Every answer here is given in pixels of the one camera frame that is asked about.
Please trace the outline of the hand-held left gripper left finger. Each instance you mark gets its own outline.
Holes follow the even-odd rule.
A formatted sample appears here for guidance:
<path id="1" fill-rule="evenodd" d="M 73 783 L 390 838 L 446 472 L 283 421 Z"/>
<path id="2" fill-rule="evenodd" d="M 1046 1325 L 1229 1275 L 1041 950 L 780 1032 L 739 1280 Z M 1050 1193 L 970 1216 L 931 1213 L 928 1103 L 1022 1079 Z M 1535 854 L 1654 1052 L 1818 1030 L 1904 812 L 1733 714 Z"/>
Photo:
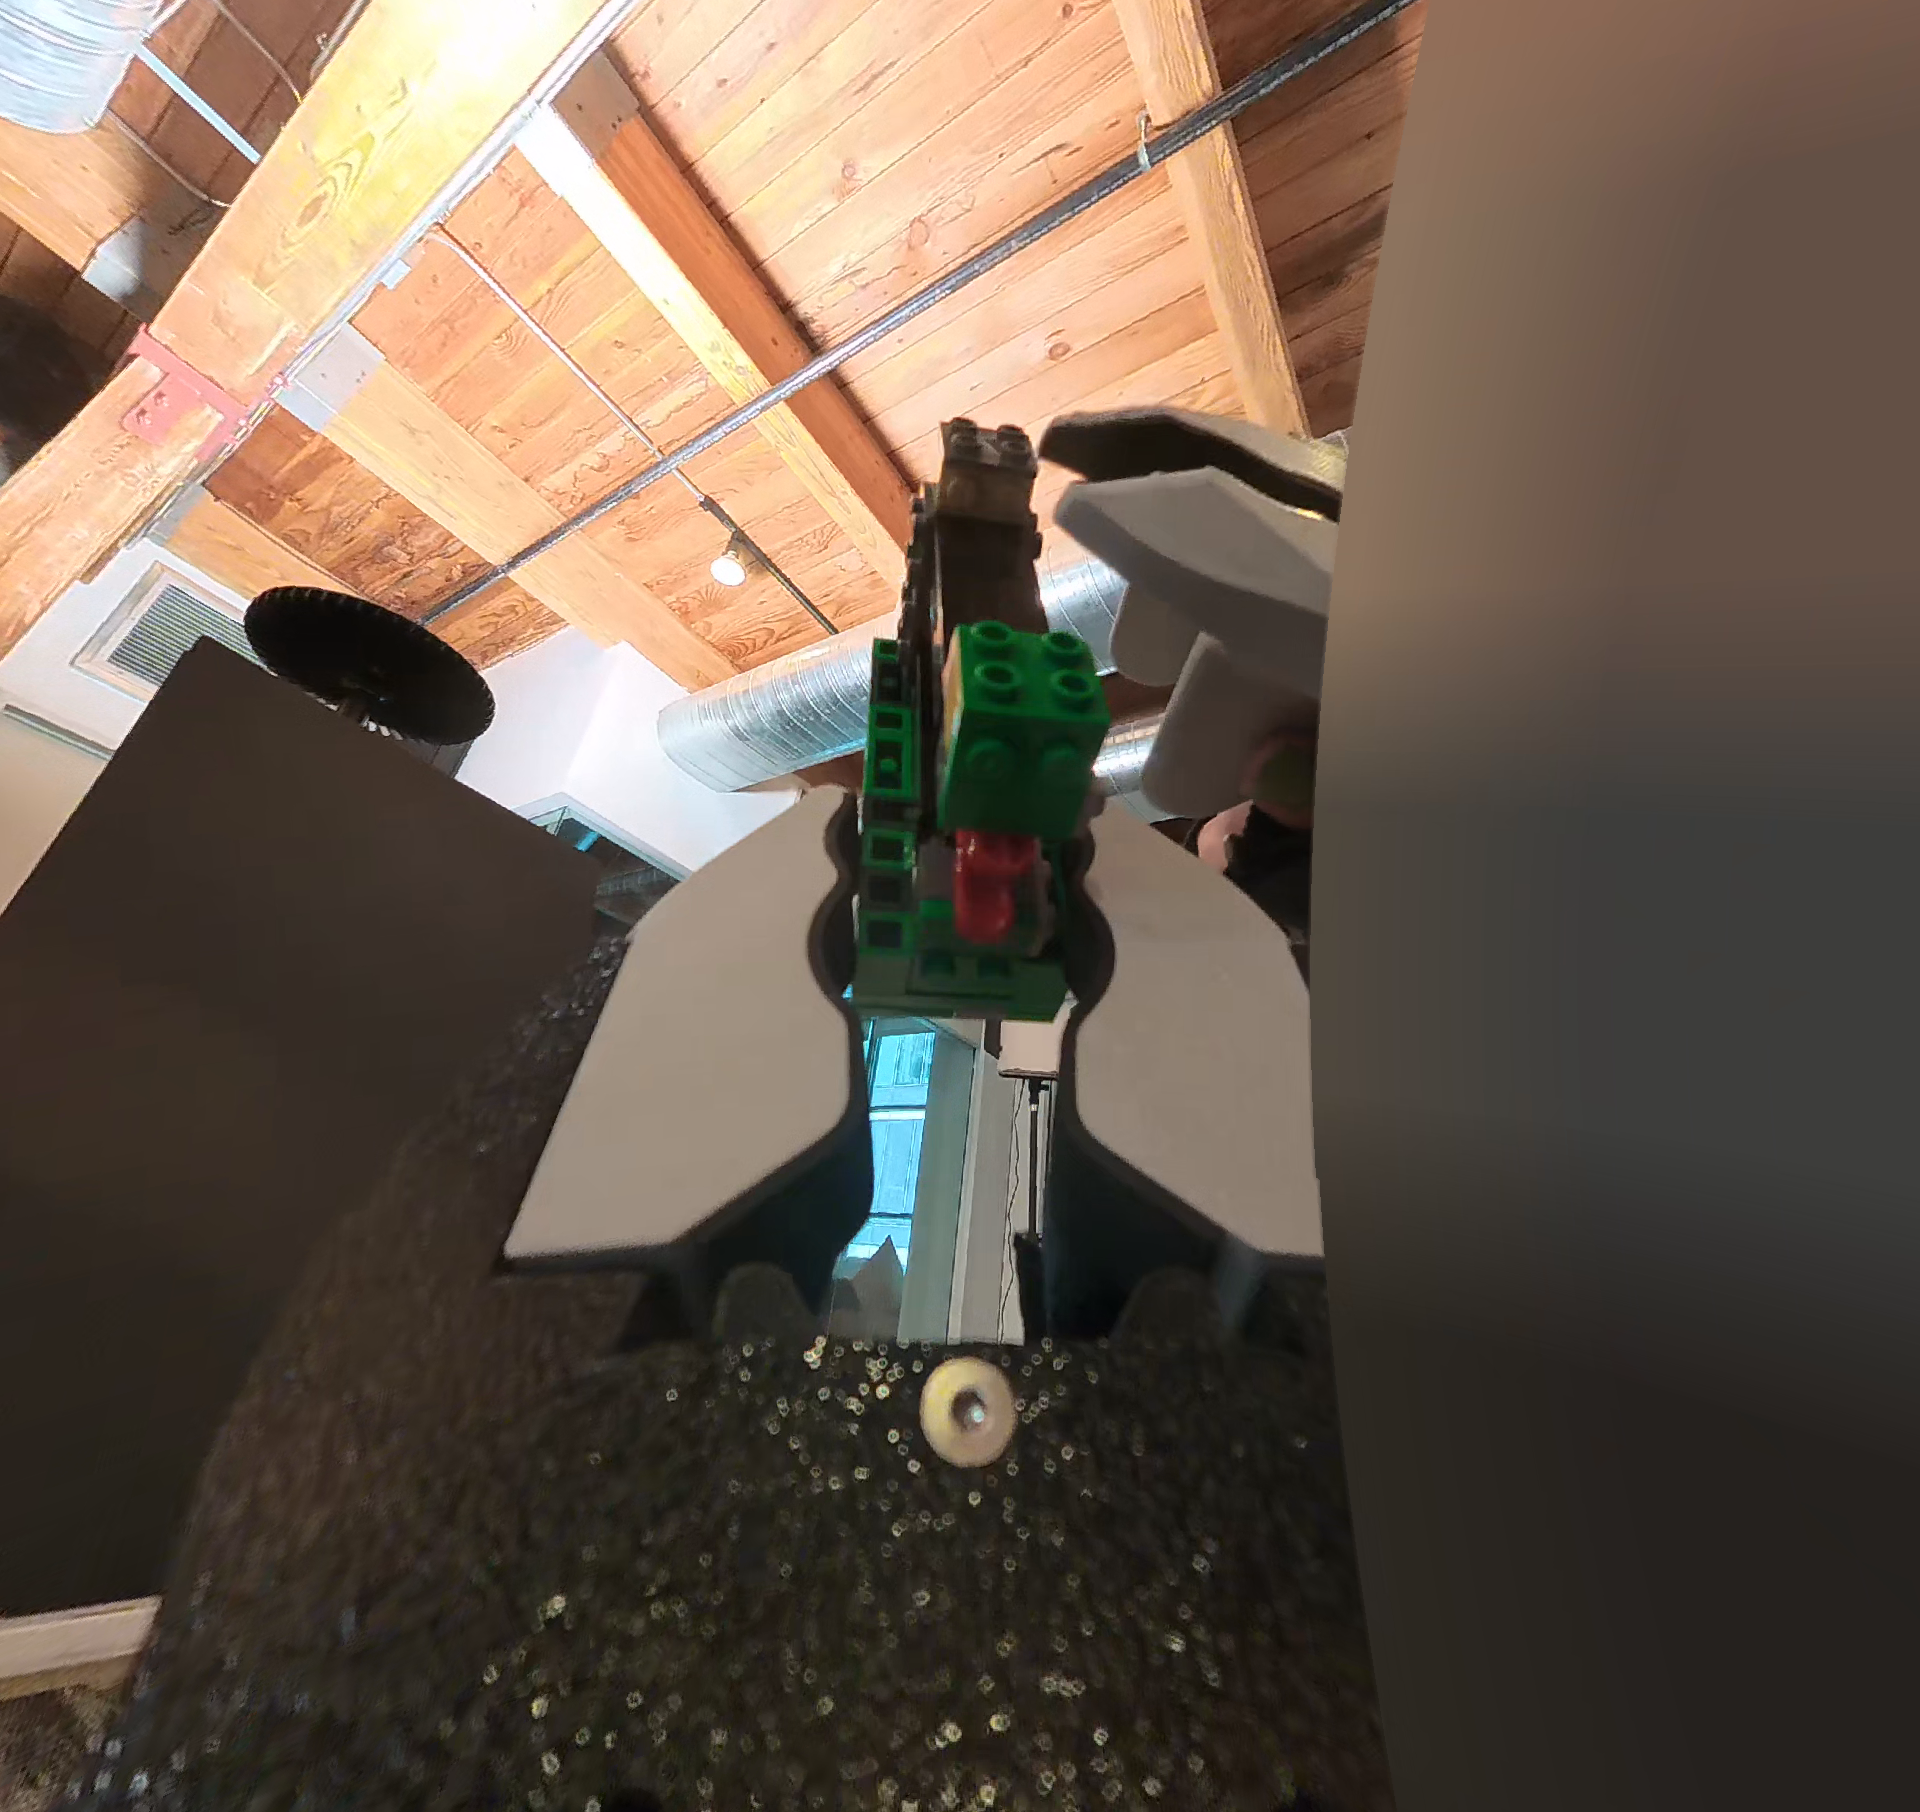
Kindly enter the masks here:
<path id="1" fill-rule="evenodd" d="M 510 1266 L 833 1266 L 875 1196 L 857 810 L 808 791 L 629 935 Z"/>

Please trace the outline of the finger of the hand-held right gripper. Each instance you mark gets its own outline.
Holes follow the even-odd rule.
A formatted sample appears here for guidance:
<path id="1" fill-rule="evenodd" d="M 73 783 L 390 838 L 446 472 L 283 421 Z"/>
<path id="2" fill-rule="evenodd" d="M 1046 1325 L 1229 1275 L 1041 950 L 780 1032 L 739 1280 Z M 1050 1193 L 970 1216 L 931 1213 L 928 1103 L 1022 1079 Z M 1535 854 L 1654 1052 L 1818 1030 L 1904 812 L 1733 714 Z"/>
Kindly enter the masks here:
<path id="1" fill-rule="evenodd" d="M 1060 413 L 1039 436 L 1039 460 L 1090 483 L 1212 469 L 1323 519 L 1339 515 L 1346 488 L 1342 445 L 1181 408 Z"/>
<path id="2" fill-rule="evenodd" d="M 1055 515 L 1123 579 L 1116 672 L 1166 691 L 1143 797 L 1236 806 L 1260 747 L 1318 724 L 1336 524 L 1226 474 L 1076 480 Z"/>

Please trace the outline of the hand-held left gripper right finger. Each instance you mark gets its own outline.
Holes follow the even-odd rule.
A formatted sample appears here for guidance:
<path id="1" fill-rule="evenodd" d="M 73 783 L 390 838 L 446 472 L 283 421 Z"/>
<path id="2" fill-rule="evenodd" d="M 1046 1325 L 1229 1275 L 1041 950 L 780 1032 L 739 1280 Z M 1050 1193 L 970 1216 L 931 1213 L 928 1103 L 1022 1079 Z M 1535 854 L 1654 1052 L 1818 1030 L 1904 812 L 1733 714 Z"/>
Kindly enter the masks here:
<path id="1" fill-rule="evenodd" d="M 1124 809 L 1091 819 L 1069 1108 L 1091 1152 L 1199 1230 L 1326 1253 L 1309 986 L 1284 929 Z"/>

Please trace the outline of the green toy brick model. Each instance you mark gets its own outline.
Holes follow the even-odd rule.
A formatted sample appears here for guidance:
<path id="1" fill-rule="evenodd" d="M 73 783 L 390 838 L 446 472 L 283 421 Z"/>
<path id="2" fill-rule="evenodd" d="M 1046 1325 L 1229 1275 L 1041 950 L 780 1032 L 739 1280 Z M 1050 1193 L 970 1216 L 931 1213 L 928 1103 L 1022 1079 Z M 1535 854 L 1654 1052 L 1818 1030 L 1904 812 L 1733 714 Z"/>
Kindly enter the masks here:
<path id="1" fill-rule="evenodd" d="M 1050 1021 L 1085 941 L 1094 767 L 1110 705 L 1046 620 L 1021 429 L 952 418 L 915 502 L 899 625 L 873 645 L 852 1007 Z"/>

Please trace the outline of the black ceiling pipe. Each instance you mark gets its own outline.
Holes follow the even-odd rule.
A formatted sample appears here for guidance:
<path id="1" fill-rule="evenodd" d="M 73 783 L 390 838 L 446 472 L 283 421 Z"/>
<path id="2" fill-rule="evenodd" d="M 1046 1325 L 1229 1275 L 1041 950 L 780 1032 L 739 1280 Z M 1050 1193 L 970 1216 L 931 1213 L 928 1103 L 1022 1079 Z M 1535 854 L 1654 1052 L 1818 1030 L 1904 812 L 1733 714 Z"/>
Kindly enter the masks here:
<path id="1" fill-rule="evenodd" d="M 426 612 L 423 625 L 444 625 L 444 620 L 448 620 L 458 609 L 483 597 L 497 583 L 520 575 L 534 559 L 559 549 L 564 541 L 608 519 L 615 508 L 635 502 L 637 495 L 651 488 L 656 483 L 679 476 L 692 460 L 708 456 L 734 432 L 756 426 L 773 410 L 791 403 L 809 386 L 824 384 L 833 371 L 836 371 L 847 361 L 873 352 L 883 338 L 898 334 L 963 291 L 972 289 L 972 284 L 996 274 L 1002 266 L 1011 263 L 1039 241 L 1050 239 L 1055 231 L 1069 226 L 1069 221 L 1091 214 L 1094 207 L 1113 198 L 1136 180 L 1150 176 L 1155 170 L 1166 170 L 1172 156 L 1199 145 L 1202 139 L 1212 134 L 1212 130 L 1233 124 L 1233 119 L 1238 119 L 1241 114 L 1284 91 L 1284 85 L 1332 59 L 1342 48 L 1357 45 L 1359 38 L 1398 16 L 1414 2 L 1417 0 L 1363 0 L 1339 15 L 1336 21 L 1310 31 L 1284 53 L 1268 59 L 1264 66 L 1260 66 L 1259 71 L 1248 73 L 1220 94 L 1195 105 L 1183 117 L 1163 125 L 1145 119 L 1145 127 L 1138 134 L 1138 145 L 1132 156 L 1094 173 L 1091 180 L 1056 198 L 1044 207 L 1044 211 L 1026 218 L 1021 221 L 1021 226 L 976 250 L 966 261 L 953 266 L 948 274 L 939 275 L 924 289 L 918 289 L 915 294 L 903 298 L 894 310 L 880 314 L 864 329 L 852 333 L 852 337 L 844 337 L 841 340 L 833 343 L 826 352 L 805 361 L 797 371 L 784 377 L 778 384 L 773 384 L 764 393 L 758 393 L 753 398 L 744 401 L 716 424 L 712 424 L 706 432 L 700 432 L 684 440 L 680 448 L 658 456 L 651 464 L 643 466 L 635 478 L 613 485 L 611 491 L 592 499 L 577 513 L 564 519 L 557 529 L 542 532 L 531 545 L 511 554 L 510 557 L 492 562 L 483 576 L 452 592 L 444 599 L 438 599 Z"/>

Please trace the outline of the black flat panel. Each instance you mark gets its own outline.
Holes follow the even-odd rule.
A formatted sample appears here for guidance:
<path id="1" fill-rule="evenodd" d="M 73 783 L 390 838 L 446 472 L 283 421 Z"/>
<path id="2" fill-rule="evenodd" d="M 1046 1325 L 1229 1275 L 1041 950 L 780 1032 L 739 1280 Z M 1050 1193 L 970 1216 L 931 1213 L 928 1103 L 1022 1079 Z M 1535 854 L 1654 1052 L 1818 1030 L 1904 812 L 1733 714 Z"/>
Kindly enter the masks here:
<path id="1" fill-rule="evenodd" d="M 582 961 L 596 866 L 211 642 L 5 913 L 3 1600 L 166 1584 L 324 1230 Z"/>

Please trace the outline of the black round ribbed disc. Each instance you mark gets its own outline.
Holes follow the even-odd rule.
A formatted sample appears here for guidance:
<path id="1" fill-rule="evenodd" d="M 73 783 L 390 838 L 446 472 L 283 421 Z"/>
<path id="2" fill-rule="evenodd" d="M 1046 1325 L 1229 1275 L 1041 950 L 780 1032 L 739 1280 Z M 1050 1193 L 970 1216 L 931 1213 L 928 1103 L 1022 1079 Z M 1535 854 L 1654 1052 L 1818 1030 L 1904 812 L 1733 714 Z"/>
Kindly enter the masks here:
<path id="1" fill-rule="evenodd" d="M 269 672 L 363 727 L 455 747 L 492 724 L 483 672 L 426 627 L 370 599 L 281 584 L 253 597 L 244 631 Z"/>

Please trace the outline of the white wall air vent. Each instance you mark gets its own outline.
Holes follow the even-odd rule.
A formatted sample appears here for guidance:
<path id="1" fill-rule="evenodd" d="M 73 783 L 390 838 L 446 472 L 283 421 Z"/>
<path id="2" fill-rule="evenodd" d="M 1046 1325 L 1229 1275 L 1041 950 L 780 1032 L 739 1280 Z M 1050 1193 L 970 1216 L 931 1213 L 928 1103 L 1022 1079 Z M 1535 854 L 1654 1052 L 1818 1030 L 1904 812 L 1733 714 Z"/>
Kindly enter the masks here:
<path id="1" fill-rule="evenodd" d="M 148 697 L 202 642 L 262 666 L 236 608 L 155 564 L 97 629 L 76 665 L 125 696 Z"/>

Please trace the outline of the red beam bracket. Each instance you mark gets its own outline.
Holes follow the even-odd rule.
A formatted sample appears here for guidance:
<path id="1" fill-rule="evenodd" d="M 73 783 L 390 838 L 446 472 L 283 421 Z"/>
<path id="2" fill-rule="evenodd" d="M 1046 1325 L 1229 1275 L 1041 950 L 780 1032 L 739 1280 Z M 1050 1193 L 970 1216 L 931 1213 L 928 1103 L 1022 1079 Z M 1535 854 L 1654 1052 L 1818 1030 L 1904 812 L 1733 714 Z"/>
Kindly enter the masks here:
<path id="1" fill-rule="evenodd" d="M 140 325 L 132 337 L 127 361 L 143 361 L 156 371 L 152 389 L 121 420 L 125 432 L 148 445 L 162 443 L 182 415 L 202 410 L 211 418 L 211 429 L 198 448 L 198 457 L 223 456 L 253 415 L 253 401 L 204 377 L 158 340 L 148 325 Z"/>

